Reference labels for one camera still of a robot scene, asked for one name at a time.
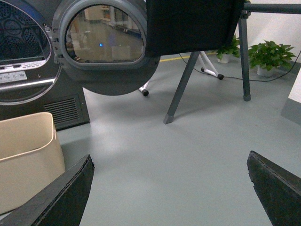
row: white flower pot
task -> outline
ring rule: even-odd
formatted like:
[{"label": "white flower pot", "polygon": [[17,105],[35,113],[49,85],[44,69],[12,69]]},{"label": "white flower pot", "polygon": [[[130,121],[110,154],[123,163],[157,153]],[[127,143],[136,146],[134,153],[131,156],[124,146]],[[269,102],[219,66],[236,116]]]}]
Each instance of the white flower pot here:
[{"label": "white flower pot", "polygon": [[221,60],[217,58],[217,62],[226,64],[230,61],[230,56],[231,56],[230,54],[223,54]]},{"label": "white flower pot", "polygon": [[275,67],[268,71],[267,69],[262,69],[261,67],[259,67],[259,65],[257,66],[257,74],[263,77],[271,77],[275,73],[275,71]]}]

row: beige plastic basket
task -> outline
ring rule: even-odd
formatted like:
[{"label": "beige plastic basket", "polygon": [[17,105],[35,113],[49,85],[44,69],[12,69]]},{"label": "beige plastic basket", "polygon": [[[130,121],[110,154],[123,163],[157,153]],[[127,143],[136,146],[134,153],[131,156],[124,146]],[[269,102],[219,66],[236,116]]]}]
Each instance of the beige plastic basket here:
[{"label": "beige plastic basket", "polygon": [[64,172],[52,114],[0,121],[0,214],[23,205]]}]

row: rubber foot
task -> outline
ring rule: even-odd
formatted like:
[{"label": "rubber foot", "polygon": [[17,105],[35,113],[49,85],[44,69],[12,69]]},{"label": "rubber foot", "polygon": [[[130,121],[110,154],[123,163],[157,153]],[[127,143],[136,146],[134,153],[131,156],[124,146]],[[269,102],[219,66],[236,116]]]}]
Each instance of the rubber foot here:
[{"label": "rubber foot", "polygon": [[142,90],[142,94],[143,96],[147,97],[149,95],[149,92],[146,89],[144,89]]},{"label": "rubber foot", "polygon": [[217,75],[217,78],[218,78],[219,80],[222,80],[222,79],[224,78],[224,76],[223,76],[222,74],[218,74],[218,75]]},{"label": "rubber foot", "polygon": [[173,121],[174,121],[174,117],[166,114],[163,122],[166,125],[166,124],[172,123]]},{"label": "rubber foot", "polygon": [[251,100],[251,95],[244,96],[244,101],[250,101]]}]

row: green leaves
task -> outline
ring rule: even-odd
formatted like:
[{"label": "green leaves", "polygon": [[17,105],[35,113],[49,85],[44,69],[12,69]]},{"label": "green leaves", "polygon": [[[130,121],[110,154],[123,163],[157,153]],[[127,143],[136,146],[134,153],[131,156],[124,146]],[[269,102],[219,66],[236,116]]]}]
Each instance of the green leaves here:
[{"label": "green leaves", "polygon": [[248,50],[250,67],[259,65],[263,69],[270,71],[273,67],[280,66],[290,68],[288,61],[292,60],[295,55],[289,52],[293,47],[291,45],[277,45],[273,41],[266,41],[253,45]]},{"label": "green leaves", "polygon": [[234,35],[232,39],[232,43],[229,46],[222,46],[220,49],[216,51],[217,58],[221,60],[223,54],[232,54],[235,57],[239,57],[240,50],[238,48],[238,45],[239,45],[239,38],[237,38],[236,35]]}]

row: white stand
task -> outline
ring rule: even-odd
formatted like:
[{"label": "white stand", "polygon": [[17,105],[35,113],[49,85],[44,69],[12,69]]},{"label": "white stand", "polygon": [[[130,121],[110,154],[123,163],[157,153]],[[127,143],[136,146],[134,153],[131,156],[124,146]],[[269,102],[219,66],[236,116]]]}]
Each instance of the white stand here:
[{"label": "white stand", "polygon": [[[209,66],[211,67],[211,70],[207,69],[206,66],[205,66],[205,63],[203,61],[203,58],[205,59],[205,61],[209,64]],[[204,73],[207,73],[207,74],[210,74],[210,75],[213,75],[215,76],[216,78],[218,78],[219,80],[222,80],[224,78],[224,76],[222,74],[219,74],[216,70],[216,68],[213,66],[213,64],[211,63],[211,61],[209,60],[209,58],[207,57],[206,53],[204,51],[201,51],[199,56],[198,56],[198,60],[200,61],[201,63],[201,71],[204,72]],[[148,84],[149,84],[150,81],[148,81],[147,83],[145,83],[144,86],[140,87],[139,88],[139,91],[142,92],[143,96],[148,96],[149,92],[148,90],[146,89]]]},{"label": "white stand", "polygon": [[[209,64],[209,66],[211,67],[212,71],[206,68],[205,63],[204,63],[204,61],[202,59],[202,56],[206,60],[206,62]],[[224,78],[224,76],[222,74],[219,74],[217,72],[216,68],[213,66],[213,64],[211,63],[211,61],[209,60],[209,58],[207,57],[207,55],[206,55],[206,53],[204,51],[201,51],[201,54],[198,56],[198,60],[201,62],[201,66],[202,66],[201,71],[202,72],[205,72],[207,74],[213,75],[216,78],[218,78],[219,80],[222,80]]]}]

